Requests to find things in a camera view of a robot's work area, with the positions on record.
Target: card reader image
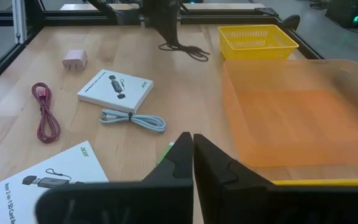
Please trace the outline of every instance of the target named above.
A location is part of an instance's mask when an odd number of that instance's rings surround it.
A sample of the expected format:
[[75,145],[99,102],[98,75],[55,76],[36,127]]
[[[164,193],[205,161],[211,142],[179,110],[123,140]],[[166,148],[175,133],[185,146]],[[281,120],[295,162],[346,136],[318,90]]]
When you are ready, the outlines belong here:
[[65,179],[58,179],[58,178],[51,178],[51,177],[44,177],[44,178],[38,178],[36,175],[29,175],[27,177],[24,177],[22,184],[24,185],[37,185],[38,187],[48,188],[51,189],[53,187],[69,184],[71,181],[71,177],[64,175],[64,174],[58,174],[53,169],[49,168],[45,171],[48,174],[51,175],[58,175],[62,177],[67,177],[69,180]]
[[119,99],[123,99],[125,98],[125,94],[122,94],[123,91],[125,91],[125,86],[124,86],[124,79],[121,79],[121,85],[122,85],[122,88],[119,84],[119,82],[116,80],[116,77],[114,75],[110,75],[109,76],[109,79],[111,80],[111,85],[112,87],[114,88],[114,91],[116,93],[118,93],[117,97]]

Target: white cable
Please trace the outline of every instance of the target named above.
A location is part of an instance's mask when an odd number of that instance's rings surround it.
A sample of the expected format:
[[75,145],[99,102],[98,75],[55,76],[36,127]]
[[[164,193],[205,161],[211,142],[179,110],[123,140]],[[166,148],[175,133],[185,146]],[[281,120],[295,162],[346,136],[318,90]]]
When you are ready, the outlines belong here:
[[165,121],[159,116],[123,113],[108,109],[102,110],[100,115],[101,123],[113,124],[120,121],[132,121],[135,124],[158,133],[164,132],[166,127]]

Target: yellow plastic basket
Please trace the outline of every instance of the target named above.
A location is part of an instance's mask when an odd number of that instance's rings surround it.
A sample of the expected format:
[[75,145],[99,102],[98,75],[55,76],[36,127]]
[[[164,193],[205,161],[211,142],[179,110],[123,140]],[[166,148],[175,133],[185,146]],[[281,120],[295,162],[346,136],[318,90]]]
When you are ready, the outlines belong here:
[[276,25],[219,27],[221,52],[232,59],[287,59],[299,45]]

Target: translucent orange bin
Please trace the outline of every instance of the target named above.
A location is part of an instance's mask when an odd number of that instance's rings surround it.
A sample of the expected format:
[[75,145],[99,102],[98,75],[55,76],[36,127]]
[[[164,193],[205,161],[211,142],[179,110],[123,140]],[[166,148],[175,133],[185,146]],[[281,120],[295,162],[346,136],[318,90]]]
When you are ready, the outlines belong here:
[[244,164],[358,164],[355,62],[226,61],[223,102]]
[[219,27],[219,43],[226,60],[287,59],[299,47],[276,25]]

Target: product box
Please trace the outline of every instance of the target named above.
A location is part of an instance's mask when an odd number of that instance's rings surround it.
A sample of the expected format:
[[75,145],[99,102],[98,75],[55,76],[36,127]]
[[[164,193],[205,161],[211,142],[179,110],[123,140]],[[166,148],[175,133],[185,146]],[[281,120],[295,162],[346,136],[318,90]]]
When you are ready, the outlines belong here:
[[35,204],[63,184],[108,182],[88,141],[0,182],[0,224],[36,224]]
[[151,80],[101,70],[77,95],[83,101],[136,113],[152,88]]

